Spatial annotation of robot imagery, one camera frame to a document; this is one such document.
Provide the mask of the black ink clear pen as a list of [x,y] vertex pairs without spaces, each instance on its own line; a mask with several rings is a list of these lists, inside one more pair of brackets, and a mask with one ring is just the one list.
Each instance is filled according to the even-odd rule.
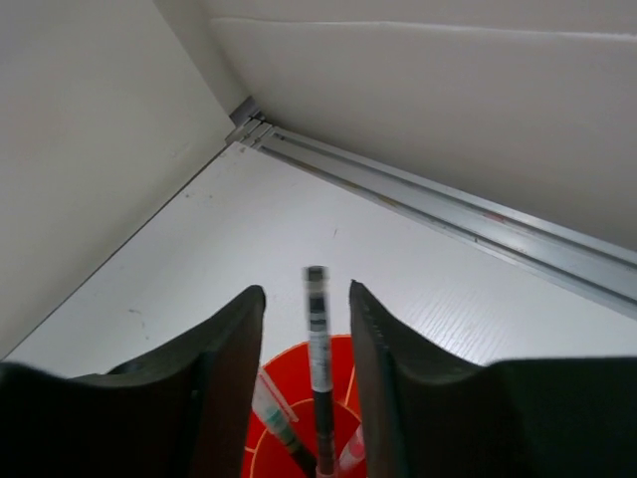
[[306,267],[305,278],[310,377],[318,446],[317,475],[335,477],[337,463],[334,447],[331,340],[326,307],[326,268],[324,266]]

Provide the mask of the green ink clear pen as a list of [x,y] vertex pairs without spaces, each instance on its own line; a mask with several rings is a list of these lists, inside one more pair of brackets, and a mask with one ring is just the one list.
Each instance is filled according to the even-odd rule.
[[256,375],[252,410],[304,476],[315,477],[317,460],[293,428],[293,423],[298,419],[263,367],[259,368]]

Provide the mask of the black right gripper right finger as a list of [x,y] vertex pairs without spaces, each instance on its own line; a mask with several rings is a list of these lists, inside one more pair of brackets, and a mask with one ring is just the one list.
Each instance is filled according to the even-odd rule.
[[636,361],[533,358],[477,365],[349,288],[371,477],[632,477]]

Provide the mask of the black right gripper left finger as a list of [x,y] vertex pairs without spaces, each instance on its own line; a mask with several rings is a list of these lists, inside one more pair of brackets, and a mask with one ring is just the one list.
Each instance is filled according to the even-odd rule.
[[104,374],[1,365],[5,477],[237,477],[259,366],[264,290]]

